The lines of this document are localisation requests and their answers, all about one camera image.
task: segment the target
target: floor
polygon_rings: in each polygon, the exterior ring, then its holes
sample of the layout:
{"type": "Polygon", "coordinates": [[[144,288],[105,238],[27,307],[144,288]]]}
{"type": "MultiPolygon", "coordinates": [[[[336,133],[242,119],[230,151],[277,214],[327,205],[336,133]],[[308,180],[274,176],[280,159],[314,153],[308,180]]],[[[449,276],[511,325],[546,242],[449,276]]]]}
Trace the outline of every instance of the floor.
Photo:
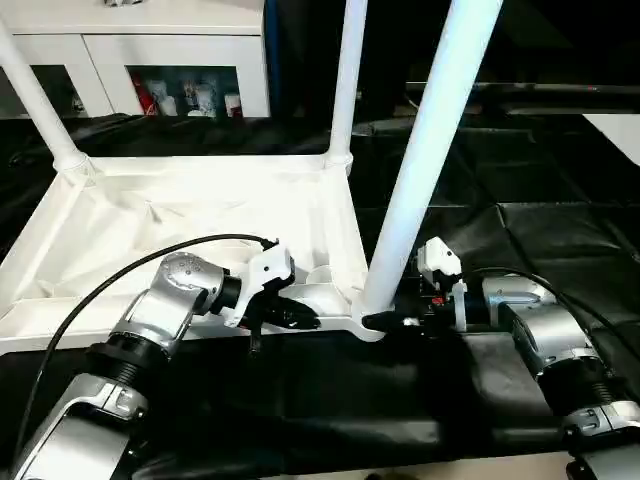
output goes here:
{"type": "Polygon", "coordinates": [[[398,467],[389,470],[354,470],[298,477],[304,480],[364,480],[371,473],[384,480],[567,480],[566,453],[483,458],[398,467]]]}

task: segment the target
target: black fabric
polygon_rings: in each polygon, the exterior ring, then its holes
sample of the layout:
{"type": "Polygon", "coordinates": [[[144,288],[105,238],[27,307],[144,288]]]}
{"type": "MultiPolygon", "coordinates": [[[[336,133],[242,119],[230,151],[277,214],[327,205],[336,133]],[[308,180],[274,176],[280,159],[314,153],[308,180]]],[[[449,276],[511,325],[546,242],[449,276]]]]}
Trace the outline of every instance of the black fabric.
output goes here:
{"type": "MultiPolygon", "coordinates": [[[[270,121],[109,117],[69,126],[80,148],[100,156],[317,153],[328,141],[326,130],[270,121]]],[[[368,258],[409,128],[361,125],[353,137],[350,185],[368,258]]],[[[9,246],[53,171],[28,122],[4,122],[3,133],[0,226],[9,246]]],[[[465,268],[544,275],[640,348],[639,180],[639,167],[581,117],[466,118],[416,246],[439,235],[465,268]]],[[[414,294],[416,278],[409,265],[400,293],[414,294]]],[[[610,334],[597,338],[640,394],[638,366],[610,334]]],[[[265,338],[255,360],[247,351],[244,338],[182,345],[128,459],[135,478],[247,478],[560,448],[558,423],[506,334],[366,344],[305,333],[265,338]]],[[[0,357],[0,465],[40,358],[0,357]]],[[[34,426],[83,359],[55,355],[34,426]]]]}

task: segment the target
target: white pole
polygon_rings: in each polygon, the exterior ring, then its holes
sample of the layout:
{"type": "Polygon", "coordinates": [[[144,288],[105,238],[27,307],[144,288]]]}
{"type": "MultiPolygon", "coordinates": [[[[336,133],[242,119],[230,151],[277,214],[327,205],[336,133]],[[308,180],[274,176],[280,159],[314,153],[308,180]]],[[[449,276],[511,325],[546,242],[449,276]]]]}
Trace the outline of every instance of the white pole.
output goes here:
{"type": "Polygon", "coordinates": [[[4,68],[11,85],[29,112],[31,120],[51,150],[54,167],[62,171],[82,164],[86,155],[81,153],[71,140],[33,70],[18,51],[13,36],[2,19],[0,19],[0,65],[4,68]]]}
{"type": "Polygon", "coordinates": [[[371,261],[364,314],[387,310],[393,301],[501,5],[502,0],[451,2],[371,261]]]}
{"type": "Polygon", "coordinates": [[[367,0],[347,0],[342,27],[336,99],[333,104],[330,156],[344,156],[350,153],[366,17],[367,0]]]}

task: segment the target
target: robotic arm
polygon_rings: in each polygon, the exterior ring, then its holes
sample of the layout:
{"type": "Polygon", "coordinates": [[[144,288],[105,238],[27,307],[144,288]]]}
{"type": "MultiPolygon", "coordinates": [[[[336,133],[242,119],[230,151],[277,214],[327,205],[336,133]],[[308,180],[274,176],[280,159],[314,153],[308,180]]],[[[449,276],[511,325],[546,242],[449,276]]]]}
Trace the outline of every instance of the robotic arm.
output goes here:
{"type": "MultiPolygon", "coordinates": [[[[418,252],[418,269],[436,291],[425,313],[409,318],[383,312],[366,327],[422,333],[434,322],[466,330],[468,302],[460,260],[439,238],[418,252]]],[[[544,287],[527,278],[489,277],[482,283],[491,325],[510,332],[554,415],[575,461],[570,480],[631,480],[640,476],[640,406],[602,360],[573,315],[544,287]]]]}
{"type": "MultiPolygon", "coordinates": [[[[293,260],[282,245],[256,255],[239,277],[190,253],[166,256],[108,340],[88,349],[87,371],[73,379],[28,442],[12,478],[110,479],[193,316],[220,314],[228,326],[248,321],[252,335],[259,335],[263,318],[245,316],[255,298],[268,306],[266,321],[293,328],[290,309],[313,316],[304,305],[277,296],[293,280],[293,260]]],[[[318,326],[317,320],[295,324],[318,326]]]]}

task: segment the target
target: black wire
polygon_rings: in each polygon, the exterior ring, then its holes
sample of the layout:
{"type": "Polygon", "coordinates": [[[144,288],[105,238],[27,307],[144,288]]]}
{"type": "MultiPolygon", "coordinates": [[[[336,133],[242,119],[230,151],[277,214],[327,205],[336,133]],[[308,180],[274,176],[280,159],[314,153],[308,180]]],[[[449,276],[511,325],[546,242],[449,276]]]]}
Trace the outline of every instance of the black wire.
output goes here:
{"type": "Polygon", "coordinates": [[[20,429],[18,430],[18,438],[16,441],[16,450],[14,453],[13,464],[16,465],[18,458],[20,456],[24,438],[26,436],[27,427],[29,425],[29,419],[31,417],[31,410],[33,408],[33,404],[38,393],[38,388],[42,381],[42,376],[51,360],[51,356],[58,346],[60,339],[64,335],[64,333],[71,325],[71,322],[84,310],[84,308],[89,305],[98,295],[104,292],[107,288],[113,285],[117,280],[124,277],[129,272],[135,270],[141,265],[148,263],[157,258],[163,257],[169,253],[175,252],[177,250],[191,247],[193,245],[198,245],[200,243],[214,242],[218,240],[249,240],[253,242],[258,242],[262,245],[262,247],[266,250],[276,245],[275,242],[267,240],[266,238],[258,237],[256,235],[245,235],[245,234],[220,234],[220,235],[208,235],[206,237],[195,238],[193,240],[188,240],[186,242],[178,243],[176,245],[172,245],[170,247],[163,248],[162,250],[158,250],[157,252],[151,253],[146,257],[142,257],[140,260],[136,260],[135,262],[127,265],[122,270],[114,273],[109,278],[107,278],[104,282],[102,282],[95,290],[93,290],[89,295],[82,299],[82,301],[71,311],[71,313],[64,319],[64,321],[60,324],[56,332],[51,337],[51,341],[47,346],[47,350],[44,353],[44,357],[42,362],[40,363],[40,368],[38,369],[38,373],[36,375],[36,379],[33,382],[33,386],[31,387],[31,392],[29,393],[29,398],[27,400],[27,405],[24,410],[24,415],[22,417],[22,422],[20,423],[20,429]]]}
{"type": "Polygon", "coordinates": [[[535,273],[529,273],[524,270],[518,270],[517,268],[510,267],[482,267],[476,268],[473,270],[469,270],[467,272],[462,272],[462,274],[457,275],[458,278],[464,278],[465,280],[470,277],[476,276],[485,276],[485,275],[508,275],[515,274],[521,277],[528,278],[532,282],[537,283],[545,290],[548,290],[549,293],[554,295],[558,301],[564,308],[568,310],[568,312],[573,315],[576,319],[576,322],[580,325],[582,330],[591,337],[591,328],[582,318],[582,315],[576,310],[576,306],[581,310],[584,310],[589,315],[594,317],[603,327],[605,327],[621,344],[622,346],[633,356],[633,358],[640,363],[640,353],[636,350],[636,348],[626,339],[624,336],[618,331],[616,326],[611,323],[609,319],[607,319],[600,312],[596,311],[593,307],[589,306],[586,302],[576,298],[572,295],[566,294],[555,288],[551,283],[542,278],[535,273]]]}

